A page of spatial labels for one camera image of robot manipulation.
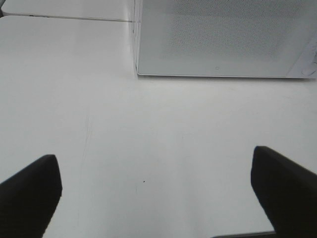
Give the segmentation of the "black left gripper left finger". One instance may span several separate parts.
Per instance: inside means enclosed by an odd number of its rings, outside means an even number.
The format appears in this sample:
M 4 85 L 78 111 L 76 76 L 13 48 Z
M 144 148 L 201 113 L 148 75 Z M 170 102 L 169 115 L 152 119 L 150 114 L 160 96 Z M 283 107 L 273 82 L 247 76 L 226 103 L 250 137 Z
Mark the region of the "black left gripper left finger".
M 0 236 L 43 237 L 62 195 L 55 155 L 44 155 L 0 184 Z

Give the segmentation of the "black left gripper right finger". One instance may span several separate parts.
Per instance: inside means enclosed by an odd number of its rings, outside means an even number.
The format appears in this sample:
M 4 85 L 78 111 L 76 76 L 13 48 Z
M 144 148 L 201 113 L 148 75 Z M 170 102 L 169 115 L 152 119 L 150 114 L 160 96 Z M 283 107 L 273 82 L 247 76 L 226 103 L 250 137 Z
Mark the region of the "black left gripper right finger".
M 266 146 L 254 149 L 251 185 L 280 238 L 317 236 L 317 176 Z

